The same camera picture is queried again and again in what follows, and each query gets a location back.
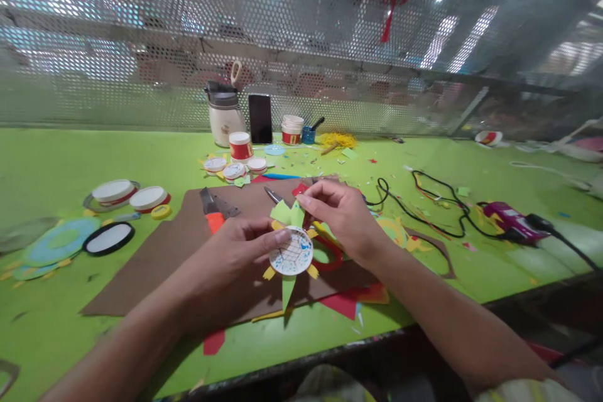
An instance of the jar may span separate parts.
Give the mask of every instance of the jar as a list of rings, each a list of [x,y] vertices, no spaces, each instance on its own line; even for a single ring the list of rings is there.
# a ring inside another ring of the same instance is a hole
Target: jar
[[[218,82],[207,82],[205,87],[209,102],[209,123],[214,141],[218,146],[228,148],[228,135],[244,132],[245,120],[239,107],[237,89]]]

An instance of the blue paper circle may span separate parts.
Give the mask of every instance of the blue paper circle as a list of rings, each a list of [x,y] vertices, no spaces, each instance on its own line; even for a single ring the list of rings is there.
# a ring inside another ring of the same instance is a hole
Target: blue paper circle
[[[95,217],[86,217],[77,220],[66,221],[46,234],[25,250],[23,262],[31,267],[44,267],[67,259],[82,249],[85,240],[96,231],[101,221]],[[59,234],[76,230],[77,238],[65,246],[52,248],[52,240]]]
[[[279,144],[269,144],[264,148],[264,152],[268,155],[283,155],[286,149]]]

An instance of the blue cup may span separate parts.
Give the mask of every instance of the blue cup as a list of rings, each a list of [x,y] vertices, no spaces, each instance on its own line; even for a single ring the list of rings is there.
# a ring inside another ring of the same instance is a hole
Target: blue cup
[[[303,144],[314,144],[316,138],[316,131],[313,131],[310,126],[304,126],[301,130],[301,142]]]

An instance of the smartphone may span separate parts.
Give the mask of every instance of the smartphone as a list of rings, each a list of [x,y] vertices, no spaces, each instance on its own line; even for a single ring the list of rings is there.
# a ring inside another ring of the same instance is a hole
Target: smartphone
[[[272,143],[270,96],[261,94],[251,94],[249,96],[249,122],[252,143]]]

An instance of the orange utility knife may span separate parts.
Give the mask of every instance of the orange utility knife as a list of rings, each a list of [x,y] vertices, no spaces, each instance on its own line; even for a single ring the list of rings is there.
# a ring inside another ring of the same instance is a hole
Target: orange utility knife
[[[212,193],[209,191],[207,187],[205,187],[201,192],[201,201],[203,202],[203,213],[205,214],[205,218],[209,223],[209,229],[212,230],[212,234],[215,234],[218,229],[222,227],[226,218],[235,217],[240,214],[239,209],[236,207],[230,206],[226,201],[221,200],[221,204],[223,205],[223,209],[218,207],[218,203],[216,201],[217,197],[213,197]]]

